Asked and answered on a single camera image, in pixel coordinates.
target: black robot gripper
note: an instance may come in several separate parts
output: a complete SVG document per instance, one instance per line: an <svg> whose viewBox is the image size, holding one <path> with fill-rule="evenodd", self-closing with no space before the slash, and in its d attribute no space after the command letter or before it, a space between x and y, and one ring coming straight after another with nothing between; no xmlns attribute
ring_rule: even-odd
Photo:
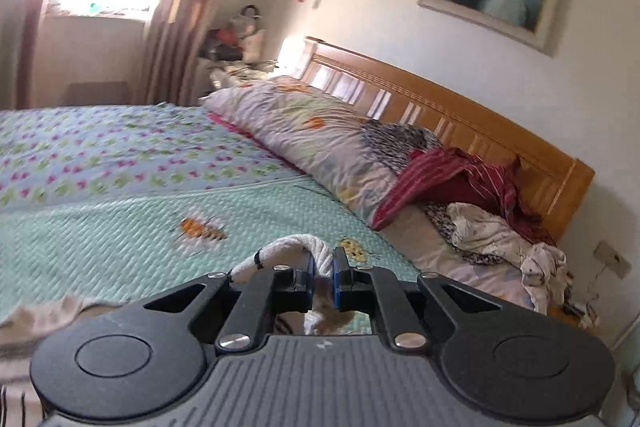
<svg viewBox="0 0 640 427"><path fill-rule="evenodd" d="M296 336L314 264L211 273L44 340L31 379L50 427L557 425L597 413L597 338L436 273L400 282L334 251L334 301L372 335Z"/></svg>

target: white logo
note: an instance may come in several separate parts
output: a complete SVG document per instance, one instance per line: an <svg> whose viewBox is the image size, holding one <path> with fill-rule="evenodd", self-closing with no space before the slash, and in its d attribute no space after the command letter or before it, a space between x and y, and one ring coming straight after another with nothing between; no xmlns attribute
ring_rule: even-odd
<svg viewBox="0 0 640 427"><path fill-rule="evenodd" d="M334 343L329 342L329 341L324 341L322 343L316 344L316 346L318 346L320 349L326 349L329 346L333 346Z"/></svg>

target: metal screw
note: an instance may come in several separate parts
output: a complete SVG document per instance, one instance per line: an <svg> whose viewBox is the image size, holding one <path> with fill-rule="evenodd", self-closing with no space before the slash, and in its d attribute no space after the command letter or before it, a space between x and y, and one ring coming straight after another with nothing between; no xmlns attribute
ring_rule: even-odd
<svg viewBox="0 0 640 427"><path fill-rule="evenodd" d="M225 349L243 349L249 345L251 338L244 333L231 333L220 339L220 346Z"/></svg>
<svg viewBox="0 0 640 427"><path fill-rule="evenodd" d="M418 349L427 343L427 339L420 333L400 333L394 343L402 349Z"/></svg>

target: pillow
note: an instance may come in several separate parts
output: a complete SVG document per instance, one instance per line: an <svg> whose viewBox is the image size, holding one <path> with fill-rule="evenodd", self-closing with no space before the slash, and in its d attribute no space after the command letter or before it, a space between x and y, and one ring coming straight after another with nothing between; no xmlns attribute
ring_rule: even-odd
<svg viewBox="0 0 640 427"><path fill-rule="evenodd" d="M396 182L362 139L369 118L293 78L222 89L204 107L308 172L368 225Z"/></svg>

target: black and white patterned cloth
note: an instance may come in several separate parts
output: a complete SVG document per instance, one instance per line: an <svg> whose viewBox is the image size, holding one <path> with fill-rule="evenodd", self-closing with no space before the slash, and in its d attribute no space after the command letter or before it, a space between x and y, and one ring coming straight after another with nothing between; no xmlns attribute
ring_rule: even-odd
<svg viewBox="0 0 640 427"><path fill-rule="evenodd" d="M396 176L409 166L412 153L415 151L442 147L442 142L429 129L407 123L380 123L373 119L362 127L362 138L376 155L376 159ZM456 227L447 213L446 204L428 201L419 203L418 206L429 217L446 243L468 263L492 265L504 262L504 259L497 255L484 255L456 247L451 242Z"/></svg>

